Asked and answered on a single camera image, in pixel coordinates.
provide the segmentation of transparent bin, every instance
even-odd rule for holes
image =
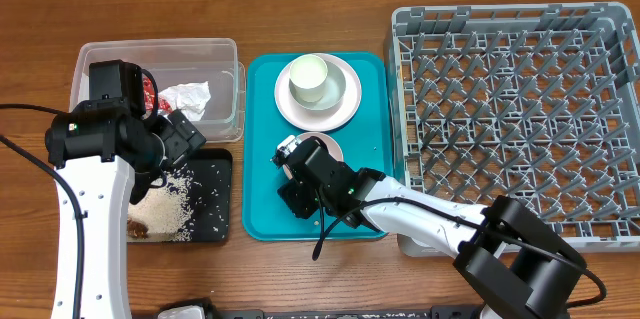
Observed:
[[[170,86],[209,82],[211,99],[194,125],[207,142],[232,142],[242,137],[245,71],[231,39],[151,39],[85,44],[71,85],[69,110],[88,99],[89,65],[121,59],[149,70],[162,91]]]

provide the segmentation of dish rack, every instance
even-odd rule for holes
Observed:
[[[461,203],[516,198],[583,252],[640,250],[638,47],[619,3],[397,9],[396,176]]]

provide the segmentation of brown food item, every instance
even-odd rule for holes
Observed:
[[[131,218],[127,218],[127,235],[135,239],[148,238],[147,232],[149,228],[142,223],[138,223]]]

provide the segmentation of teal tray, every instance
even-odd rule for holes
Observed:
[[[381,170],[393,175],[389,97],[382,61],[367,52],[331,53],[353,67],[362,84],[362,101],[354,117],[344,126],[327,132],[353,169]],[[276,147],[289,135],[302,130],[289,124],[276,107],[276,79],[284,67],[301,54],[269,54],[249,66],[244,138],[244,177],[242,181],[242,224],[254,238],[263,241],[317,240],[319,211],[309,219],[298,219],[278,196],[287,182],[282,169],[270,161]],[[333,217],[325,216],[326,226]],[[357,229],[340,223],[329,239],[374,239],[376,233],[364,226]]]

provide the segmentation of wooden table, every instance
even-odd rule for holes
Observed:
[[[0,0],[0,102],[68,108],[80,47],[126,39],[229,37],[248,66],[276,52],[367,50],[382,56],[400,6],[620,1],[640,17],[640,0]],[[0,132],[46,158],[51,117],[4,111]],[[395,235],[377,242],[331,242],[311,261],[313,243],[262,243],[241,222],[243,143],[234,156],[232,222],[223,246],[129,248],[134,312],[209,296],[222,309],[265,311],[427,308],[479,303],[451,259],[404,256]],[[0,147],[0,317],[47,318],[53,303],[58,209],[53,181]],[[637,254],[589,254],[609,287],[607,300],[575,318],[640,317]],[[573,298],[595,293],[583,280]]]

